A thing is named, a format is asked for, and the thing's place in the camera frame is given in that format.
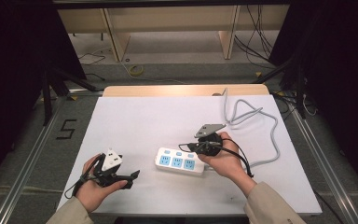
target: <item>gray carpet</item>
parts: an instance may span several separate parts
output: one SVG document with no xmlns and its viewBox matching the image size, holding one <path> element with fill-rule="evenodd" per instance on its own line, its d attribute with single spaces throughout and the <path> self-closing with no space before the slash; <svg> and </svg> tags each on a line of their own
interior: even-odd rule
<svg viewBox="0 0 358 224">
<path fill-rule="evenodd" d="M 86 73 L 93 73 L 105 79 L 100 80 L 94 75 L 88 75 L 89 83 L 104 88 L 110 85 L 167 85 L 179 84 L 174 81 L 156 81 L 162 79 L 175 79 L 191 84 L 228 84 L 250 83 L 255 80 L 255 72 L 266 74 L 268 69 L 249 64 L 147 64 L 144 65 L 144 73 L 141 78 L 154 80 L 141 80 L 130 78 L 122 65 L 84 65 Z M 266 84 L 271 91 L 279 89 L 279 78 L 269 80 Z M 78 86 L 70 81 L 70 88 Z M 45 223 L 55 212 L 61 198 L 66 180 L 72 170 L 77 152 L 90 122 L 93 108 L 97 102 L 97 96 L 79 96 L 76 100 L 68 98 L 57 117 L 57 120 L 48 137 L 40 158 L 35 165 L 32 174 L 26 184 L 26 188 L 9 219 L 9 223 Z M 281 111 L 285 111 L 286 105 L 277 101 Z M 345 219 L 340 211 L 335 197 L 326 184 L 310 149 L 300 132 L 290 111 L 282 114 L 286 118 L 285 125 L 292 138 L 296 152 L 304 167 L 311 186 L 333 207 L 333 209 Z M 66 119 L 76 121 L 67 122 L 66 128 L 75 129 L 70 139 L 60 140 L 57 137 L 68 136 L 67 132 L 61 132 L 62 124 Z M 43 103 L 38 101 L 28 122 L 19 133 L 15 148 L 7 154 L 7 158 L 0 168 L 0 204 L 4 200 L 11 186 L 20 172 L 34 142 L 39 135 L 44 120 Z M 339 148 L 331 134 L 328 125 L 322 115 L 307 116 L 307 122 L 311 126 L 317 139 L 324 149 L 328 160 L 334 166 L 335 171 L 343 186 L 351 195 L 358 209 L 358 176 L 352 170 L 348 161 L 339 153 Z M 304 217 L 307 223 L 338 223 L 333 213 L 323 204 L 323 213 L 317 217 Z M 113 223 L 111 217 L 95 216 L 96 223 Z"/>
</svg>

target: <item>power strip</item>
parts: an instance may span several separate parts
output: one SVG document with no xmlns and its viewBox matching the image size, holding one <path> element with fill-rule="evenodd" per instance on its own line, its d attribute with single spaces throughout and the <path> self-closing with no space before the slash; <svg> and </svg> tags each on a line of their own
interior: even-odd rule
<svg viewBox="0 0 358 224">
<path fill-rule="evenodd" d="M 157 168 L 188 175 L 202 175 L 204 162 L 196 153 L 161 147 L 155 158 Z"/>
</svg>

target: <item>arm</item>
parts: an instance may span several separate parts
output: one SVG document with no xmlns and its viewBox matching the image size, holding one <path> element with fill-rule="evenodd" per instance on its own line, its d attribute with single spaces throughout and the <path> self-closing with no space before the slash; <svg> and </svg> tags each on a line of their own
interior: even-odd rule
<svg viewBox="0 0 358 224">
<path fill-rule="evenodd" d="M 233 142 L 225 140 L 231 139 L 227 133 L 219 135 L 223 139 L 223 147 L 239 153 Z M 254 182 L 243 170 L 239 158 L 225 151 L 220 151 L 215 157 L 199 155 L 199 158 L 240 188 L 248 200 L 244 209 L 251 223 L 305 223 L 269 185 Z"/>
<path fill-rule="evenodd" d="M 83 166 L 83 173 L 99 155 L 89 159 Z M 84 183 L 75 197 L 66 202 L 49 220 L 48 223 L 93 223 L 89 213 L 97 209 L 103 200 L 111 193 L 123 188 L 127 180 L 121 180 L 113 185 L 102 188 L 92 180 Z"/>
</svg>

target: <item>white tabletop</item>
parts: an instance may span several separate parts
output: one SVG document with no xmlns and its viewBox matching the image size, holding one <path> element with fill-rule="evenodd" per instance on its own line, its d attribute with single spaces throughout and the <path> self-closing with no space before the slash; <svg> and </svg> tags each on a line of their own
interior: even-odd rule
<svg viewBox="0 0 358 224">
<path fill-rule="evenodd" d="M 229 96 L 229 115 L 238 99 L 256 108 L 263 107 L 263 112 L 278 119 L 274 136 L 281 156 L 272 163 L 254 167 L 254 180 L 267 182 L 300 215 L 321 214 L 273 97 Z M 141 173 L 131 189 L 108 196 L 95 213 L 143 217 L 243 216 L 245 197 L 215 171 L 207 170 L 202 176 L 183 175 L 159 170 L 154 163 L 160 147 L 179 149 L 178 144 L 197 142 L 194 134 L 203 124 L 226 123 L 223 106 L 223 96 L 100 98 L 65 190 L 78 180 L 89 158 L 111 147 L 123 155 L 118 175 L 130 175 L 137 170 Z M 239 106 L 239 113 L 250 110 L 245 104 Z M 221 131 L 228 132 L 252 163 L 275 156 L 270 138 L 273 124 L 274 119 L 257 114 Z M 66 201 L 62 195 L 59 207 Z"/>
</svg>

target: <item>beige sleeve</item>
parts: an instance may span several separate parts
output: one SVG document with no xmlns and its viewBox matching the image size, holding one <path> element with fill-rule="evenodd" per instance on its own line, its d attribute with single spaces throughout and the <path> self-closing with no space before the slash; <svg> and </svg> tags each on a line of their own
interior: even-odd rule
<svg viewBox="0 0 358 224">
<path fill-rule="evenodd" d="M 252 189 L 244 209 L 253 224 L 305 223 L 281 195 L 264 182 Z"/>
<path fill-rule="evenodd" d="M 94 222 L 90 219 L 83 204 L 81 204 L 76 197 L 72 197 L 48 220 L 47 223 L 93 224 Z"/>
</svg>

